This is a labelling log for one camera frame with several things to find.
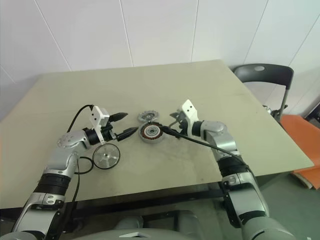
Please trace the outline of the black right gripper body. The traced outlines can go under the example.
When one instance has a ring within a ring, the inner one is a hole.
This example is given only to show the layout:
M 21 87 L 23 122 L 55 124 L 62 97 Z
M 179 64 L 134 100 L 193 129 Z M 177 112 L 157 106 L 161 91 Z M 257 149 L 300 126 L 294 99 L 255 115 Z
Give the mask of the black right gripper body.
M 180 129 L 180 134 L 184 136 L 189 136 L 190 118 L 185 114 L 179 114 L 176 117 L 178 122 L 178 127 Z

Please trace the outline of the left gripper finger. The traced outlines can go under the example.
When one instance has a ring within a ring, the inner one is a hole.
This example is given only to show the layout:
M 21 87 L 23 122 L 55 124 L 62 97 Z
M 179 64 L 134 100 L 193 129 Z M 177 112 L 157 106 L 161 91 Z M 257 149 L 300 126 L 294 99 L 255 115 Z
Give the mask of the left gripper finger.
M 110 122 L 117 122 L 119 120 L 122 120 L 123 118 L 125 118 L 128 115 L 128 113 L 126 112 L 118 112 L 115 114 L 112 114 L 109 116 L 109 121 Z
M 122 133 L 115 135 L 116 140 L 118 142 L 123 141 L 123 140 L 129 138 L 130 136 L 132 136 L 137 130 L 138 130 L 138 127 L 127 128 Z

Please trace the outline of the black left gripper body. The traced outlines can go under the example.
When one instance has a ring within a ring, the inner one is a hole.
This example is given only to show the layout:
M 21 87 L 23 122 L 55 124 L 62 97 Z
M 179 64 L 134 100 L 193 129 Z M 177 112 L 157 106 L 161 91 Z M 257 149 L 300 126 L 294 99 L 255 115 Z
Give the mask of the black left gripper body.
M 116 134 L 113 132 L 113 125 L 110 122 L 101 127 L 101 135 L 105 143 L 117 139 Z

